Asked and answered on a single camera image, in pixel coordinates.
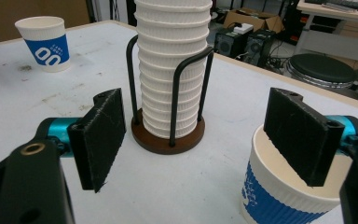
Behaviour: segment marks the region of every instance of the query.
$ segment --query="round wooden base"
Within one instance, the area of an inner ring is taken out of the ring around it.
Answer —
[[[201,118],[192,133],[176,138],[175,146],[170,147],[170,139],[156,137],[145,128],[142,108],[138,110],[138,118],[140,121],[138,125],[134,124],[133,119],[131,121],[132,135],[135,141],[144,149],[158,154],[172,155],[188,151],[200,142],[205,131],[205,121]]]

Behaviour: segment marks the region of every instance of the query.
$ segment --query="white paper cup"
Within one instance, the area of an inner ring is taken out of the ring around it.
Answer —
[[[197,119],[197,115],[198,115],[198,113],[196,111],[196,113],[192,114],[188,118],[184,118],[184,119],[176,118],[176,129],[181,130],[181,129],[184,129],[185,127],[187,127],[188,125],[192,124],[194,122],[194,120]],[[156,127],[159,129],[166,129],[166,130],[169,130],[171,127],[171,120],[157,119],[157,118],[153,117],[152,114],[147,114],[146,111],[143,111],[143,116],[144,116],[144,119],[147,120],[147,123],[153,125],[153,127]]]
[[[143,63],[153,64],[155,66],[166,67],[166,68],[176,68],[179,65],[179,63],[194,55],[195,54],[163,55],[163,54],[155,54],[153,52],[142,50],[142,49],[139,49],[138,51],[139,61]],[[206,59],[201,59],[193,64],[201,64],[204,63],[205,61]]]
[[[193,114],[199,111],[199,104],[195,104],[192,107],[186,110],[178,110],[176,114],[177,120],[186,119],[191,117]],[[171,110],[170,111],[162,111],[159,109],[154,108],[153,106],[149,105],[147,101],[142,101],[142,109],[143,111],[152,116],[153,118],[164,120],[164,121],[171,121]]]
[[[202,25],[207,25],[211,21],[211,16],[205,19],[204,21],[192,21],[192,22],[168,22],[168,21],[153,21],[147,20],[143,17],[138,16],[138,14],[134,14],[135,19],[137,21],[142,21],[144,24],[158,27],[171,27],[171,28],[190,28],[197,27]]]
[[[310,223],[339,205],[339,190],[351,159],[336,155],[323,187],[308,187],[260,126],[242,188],[241,211],[248,223]]]
[[[170,138],[170,132],[171,132],[170,129],[160,129],[160,128],[154,127],[153,125],[149,124],[146,119],[144,119],[144,126],[145,126],[145,129],[147,129],[150,133],[152,133],[153,135],[155,135],[157,137],[165,138],[165,139]],[[185,137],[186,135],[193,132],[194,129],[196,129],[196,126],[197,126],[197,120],[195,120],[189,126],[183,128],[183,129],[176,129],[175,138]]]
[[[172,41],[195,39],[199,36],[205,36],[205,34],[209,34],[208,24],[189,28],[170,28],[151,26],[149,24],[143,23],[142,20],[138,20],[136,31],[139,34],[146,36],[153,36],[155,38]]]
[[[203,81],[203,73],[200,73],[198,76],[179,81],[179,91],[188,91],[199,86]],[[139,76],[141,81],[148,87],[158,91],[172,91],[173,80],[161,80],[157,78],[150,77],[141,72]]]
[[[172,91],[153,90],[152,88],[146,86],[142,81],[141,81],[141,91],[142,91],[142,93],[147,94],[148,96],[150,96],[151,98],[153,98],[157,101],[162,101],[162,102],[171,102],[172,101]],[[193,97],[200,94],[201,91],[202,91],[202,82],[193,89],[190,89],[187,91],[179,91],[178,92],[178,101],[183,102],[186,100],[190,100]]]
[[[171,12],[155,10],[147,7],[136,7],[135,16],[143,21],[164,22],[171,24],[199,23],[211,19],[209,8],[197,12]]]
[[[137,5],[143,3],[151,6],[158,5],[165,7],[210,7],[209,5],[212,3],[211,0],[136,0],[135,2]]]
[[[178,102],[178,112],[183,110],[188,110],[194,105],[198,105],[200,102],[201,91],[193,98],[186,101]],[[145,92],[142,92],[142,100],[148,105],[162,111],[171,111],[172,109],[172,101],[162,102],[156,99],[153,99],[151,96],[148,96]]]
[[[155,66],[149,63],[139,63],[139,70],[141,73],[148,75],[149,77],[160,79],[160,80],[167,80],[172,81],[173,75],[176,68],[164,68],[160,66]],[[204,73],[205,67],[201,64],[191,64],[185,68],[180,76],[180,80],[187,80],[194,77],[197,77],[200,73]]]
[[[60,72],[70,66],[64,21],[58,17],[32,17],[15,26],[43,71]]]
[[[139,35],[137,44],[140,48],[161,54],[197,53],[206,49],[208,43],[205,38],[193,42],[161,42],[160,39],[144,38]]]

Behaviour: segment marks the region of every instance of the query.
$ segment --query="black electronic device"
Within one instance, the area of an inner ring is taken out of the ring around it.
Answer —
[[[214,39],[214,48],[217,53],[228,56],[230,58],[237,58],[244,53],[248,35],[252,31],[239,34],[233,32],[232,29],[224,29],[216,33]]]
[[[243,61],[264,68],[269,57],[275,32],[259,29],[248,37]]]

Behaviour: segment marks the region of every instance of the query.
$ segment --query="cable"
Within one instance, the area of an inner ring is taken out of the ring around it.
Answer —
[[[241,27],[241,26],[242,26],[241,23],[234,21],[234,22],[232,22],[230,25],[227,26],[227,29],[231,28],[231,26],[232,26],[233,24],[234,24],[234,27],[236,27],[236,26]]]
[[[271,54],[275,51],[275,49],[278,49],[283,44],[283,40],[281,40],[281,43],[278,44],[277,47],[275,47],[272,51],[269,52],[269,57],[271,57]]]
[[[248,54],[248,52],[239,54],[239,55],[237,55],[237,57],[235,57],[235,59],[236,59],[236,60],[240,60],[242,56],[247,55],[247,54]]]
[[[109,0],[110,20],[120,21],[117,0]]]

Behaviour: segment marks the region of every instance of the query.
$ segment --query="white table surface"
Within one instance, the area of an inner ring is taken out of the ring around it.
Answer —
[[[0,160],[28,142],[43,119],[83,117],[94,95],[123,90],[128,131],[101,192],[82,190],[74,159],[62,159],[76,223],[245,223],[241,186],[270,87],[302,94],[322,114],[358,118],[358,101],[215,55],[203,139],[179,155],[151,153],[131,134],[125,51],[135,35],[111,21],[71,29],[72,65],[55,74],[37,67],[23,40],[0,43]],[[137,47],[133,58],[140,104],[136,52]],[[315,221],[342,222],[340,207]]]

